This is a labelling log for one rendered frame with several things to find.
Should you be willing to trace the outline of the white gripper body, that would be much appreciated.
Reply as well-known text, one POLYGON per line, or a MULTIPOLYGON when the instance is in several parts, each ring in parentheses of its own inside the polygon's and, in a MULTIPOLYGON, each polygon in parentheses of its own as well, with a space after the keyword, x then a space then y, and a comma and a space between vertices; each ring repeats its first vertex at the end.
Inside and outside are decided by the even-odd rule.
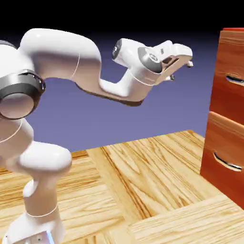
POLYGON ((161 43, 156 46, 162 62, 163 71, 156 83, 166 81, 166 77, 174 74, 178 69, 187 66, 187 62, 191 61, 193 52, 188 46, 178 43, 161 43))

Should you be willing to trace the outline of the reddish wooden drawer front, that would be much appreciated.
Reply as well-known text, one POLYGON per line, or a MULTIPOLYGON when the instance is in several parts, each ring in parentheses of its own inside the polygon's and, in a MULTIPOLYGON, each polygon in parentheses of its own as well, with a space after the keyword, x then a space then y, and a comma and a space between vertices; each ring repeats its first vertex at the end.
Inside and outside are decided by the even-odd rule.
POLYGON ((244 124, 244 86, 229 82, 226 75, 244 79, 244 28, 220 32, 209 108, 244 124))
POLYGON ((200 175, 244 209, 244 125, 209 112, 200 175), (214 152, 242 171, 218 163, 214 152))

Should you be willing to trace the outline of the reddish wooden cabinet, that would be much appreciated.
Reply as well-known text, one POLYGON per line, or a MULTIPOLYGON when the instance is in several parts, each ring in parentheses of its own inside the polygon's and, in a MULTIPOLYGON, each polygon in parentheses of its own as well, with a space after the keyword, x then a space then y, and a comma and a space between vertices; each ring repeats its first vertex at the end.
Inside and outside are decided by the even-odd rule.
POLYGON ((220 32, 200 174, 244 209, 244 28, 220 32))

